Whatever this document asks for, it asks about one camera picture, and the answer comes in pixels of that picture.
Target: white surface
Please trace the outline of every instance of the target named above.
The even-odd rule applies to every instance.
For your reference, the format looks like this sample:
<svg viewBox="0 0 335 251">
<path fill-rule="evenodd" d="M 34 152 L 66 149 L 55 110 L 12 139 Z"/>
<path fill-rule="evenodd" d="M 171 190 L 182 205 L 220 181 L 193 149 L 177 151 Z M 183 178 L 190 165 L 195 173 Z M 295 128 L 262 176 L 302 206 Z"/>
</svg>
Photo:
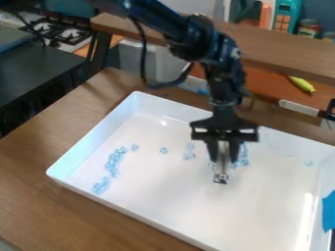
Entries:
<svg viewBox="0 0 335 251">
<path fill-rule="evenodd" d="M 187 123 L 211 113 L 134 92 L 56 162 L 47 175 L 64 187 L 208 250 L 325 251 L 320 199 L 334 189 L 333 147 L 261 128 L 251 166 L 214 184 L 203 142 L 182 159 Z M 101 196 L 92 186 L 109 173 L 113 150 L 132 143 L 119 176 Z M 161 147 L 168 154 L 159 154 Z M 312 160 L 306 167 L 304 161 Z"/>
<path fill-rule="evenodd" d="M 279 100 L 279 106 L 291 111 L 295 111 L 298 113 L 302 113 L 302 114 L 306 114 L 306 115 L 310 115 L 313 117 L 317 117 L 318 116 L 318 112 L 319 110 L 309 107 L 309 106 L 304 106 L 295 102 L 291 102 L 285 99 L 281 99 Z"/>
</svg>

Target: gas burner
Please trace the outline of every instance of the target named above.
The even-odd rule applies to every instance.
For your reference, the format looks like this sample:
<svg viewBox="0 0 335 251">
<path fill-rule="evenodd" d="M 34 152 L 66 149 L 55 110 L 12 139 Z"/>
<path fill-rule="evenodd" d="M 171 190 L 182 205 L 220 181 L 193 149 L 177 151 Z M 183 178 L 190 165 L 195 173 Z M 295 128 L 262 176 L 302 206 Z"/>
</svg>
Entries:
<svg viewBox="0 0 335 251">
<path fill-rule="evenodd" d="M 77 28 L 68 28 L 57 36 L 64 39 L 73 39 L 82 36 L 82 31 Z"/>
<path fill-rule="evenodd" d="M 48 23 L 40 23 L 33 27 L 33 29 L 36 31 L 47 31 L 50 30 L 51 28 L 52 26 Z"/>
<path fill-rule="evenodd" d="M 88 43 L 92 36 L 89 21 L 80 22 L 71 18 L 42 18 L 20 29 L 31 33 L 32 27 L 35 33 L 46 39 L 47 44 L 55 48 L 71 50 L 78 44 Z"/>
</svg>

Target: blue object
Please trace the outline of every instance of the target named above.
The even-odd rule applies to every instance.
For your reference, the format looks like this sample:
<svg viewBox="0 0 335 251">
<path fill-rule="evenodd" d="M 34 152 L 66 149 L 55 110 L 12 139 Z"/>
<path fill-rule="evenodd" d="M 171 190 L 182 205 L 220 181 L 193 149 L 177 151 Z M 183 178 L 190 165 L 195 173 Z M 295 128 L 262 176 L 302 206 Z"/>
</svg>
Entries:
<svg viewBox="0 0 335 251">
<path fill-rule="evenodd" d="M 237 161 L 231 163 L 231 169 L 235 170 L 238 167 L 247 168 L 250 165 L 249 155 L 248 155 L 248 145 L 246 142 L 240 144 L 240 151 L 238 153 Z"/>
<path fill-rule="evenodd" d="M 304 165 L 305 165 L 306 167 L 311 167 L 312 164 L 313 164 L 312 160 L 307 160 L 307 161 L 304 162 Z"/>
<path fill-rule="evenodd" d="M 160 153 L 165 155 L 168 153 L 168 149 L 166 147 L 162 147 Z"/>
<path fill-rule="evenodd" d="M 184 154 L 184 160 L 189 161 L 191 159 L 194 159 L 196 157 L 195 153 L 189 152 Z"/>
<path fill-rule="evenodd" d="M 132 144 L 132 146 L 131 146 L 131 150 L 132 150 L 132 151 L 137 151 L 138 148 L 139 148 L 139 145 L 138 145 L 138 144 Z"/>
<path fill-rule="evenodd" d="M 324 232 L 335 228 L 335 190 L 322 199 L 322 227 Z"/>
<path fill-rule="evenodd" d="M 121 152 L 121 154 L 125 154 L 127 152 L 126 148 L 124 146 L 122 146 L 121 149 L 120 149 L 120 152 Z"/>
<path fill-rule="evenodd" d="M 277 0 L 273 29 L 293 33 L 300 17 L 302 0 Z"/>
<path fill-rule="evenodd" d="M 49 12 L 61 13 L 65 16 L 91 19 L 94 17 L 94 7 L 85 0 L 43 0 L 43 8 Z"/>
</svg>

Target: black cable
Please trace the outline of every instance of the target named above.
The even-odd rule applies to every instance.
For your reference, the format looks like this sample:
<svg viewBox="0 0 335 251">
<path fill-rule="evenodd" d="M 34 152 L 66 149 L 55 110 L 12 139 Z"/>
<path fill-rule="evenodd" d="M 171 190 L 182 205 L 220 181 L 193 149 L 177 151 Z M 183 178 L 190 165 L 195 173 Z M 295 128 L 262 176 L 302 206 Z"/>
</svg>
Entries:
<svg viewBox="0 0 335 251">
<path fill-rule="evenodd" d="M 141 37 L 142 40 L 142 51 L 141 51 L 141 59 L 140 59 L 140 75 L 144 82 L 144 84 L 147 84 L 147 77 L 146 77 L 146 60 L 147 60 L 147 37 L 145 35 L 145 31 L 142 27 L 142 25 L 134 18 L 130 18 L 134 25 L 136 26 L 138 30 L 138 34 Z"/>
<path fill-rule="evenodd" d="M 43 36 L 41 36 L 41 34 L 38 33 L 37 30 L 35 30 L 31 24 L 29 24 L 19 13 L 12 13 L 12 14 L 16 16 L 22 23 L 24 23 L 37 38 L 39 38 L 43 46 L 46 46 Z"/>
<path fill-rule="evenodd" d="M 134 23 L 134 25 L 136 26 L 139 36 L 142 40 L 142 51 L 141 51 L 141 59 L 140 59 L 140 75 L 141 78 L 144 82 L 144 84 L 146 84 L 146 86 L 148 88 L 151 89 L 161 89 L 161 88 L 166 88 L 166 87 L 173 87 L 173 86 L 177 86 L 180 83 L 184 82 L 189 73 L 192 71 L 194 64 L 189 64 L 188 67 L 186 67 L 184 69 L 184 71 L 180 74 L 180 76 L 173 80 L 173 81 L 168 81 L 168 82 L 154 82 L 154 83 L 149 83 L 146 77 L 146 55 L 147 55 L 147 37 L 145 35 L 145 31 L 142 27 L 142 25 L 134 18 L 130 18 L 131 21 Z"/>
<path fill-rule="evenodd" d="M 43 46 L 46 46 L 45 44 L 45 41 L 44 41 L 44 38 L 43 36 L 41 36 L 40 33 L 38 33 L 33 27 L 31 24 L 29 24 L 23 16 L 21 16 L 19 13 L 15 12 L 15 11 L 11 11 L 7 8 L 3 8 L 5 12 L 8 12 L 10 14 L 12 14 L 13 16 L 15 16 L 18 20 L 20 20 L 22 23 L 24 23 L 24 25 L 26 25 L 30 30 L 31 32 L 37 37 L 39 38 L 39 40 L 42 42 Z"/>
</svg>

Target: metal object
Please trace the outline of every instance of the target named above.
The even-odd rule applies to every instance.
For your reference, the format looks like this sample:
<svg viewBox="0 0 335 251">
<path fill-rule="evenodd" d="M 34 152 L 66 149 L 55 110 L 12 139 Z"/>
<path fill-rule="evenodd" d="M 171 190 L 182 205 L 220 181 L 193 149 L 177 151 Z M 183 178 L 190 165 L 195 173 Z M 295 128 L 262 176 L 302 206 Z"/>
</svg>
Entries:
<svg viewBox="0 0 335 251">
<path fill-rule="evenodd" d="M 229 143 L 220 141 L 218 143 L 218 153 L 215 162 L 214 182 L 221 184 L 229 183 L 228 168 L 230 167 Z"/>
</svg>

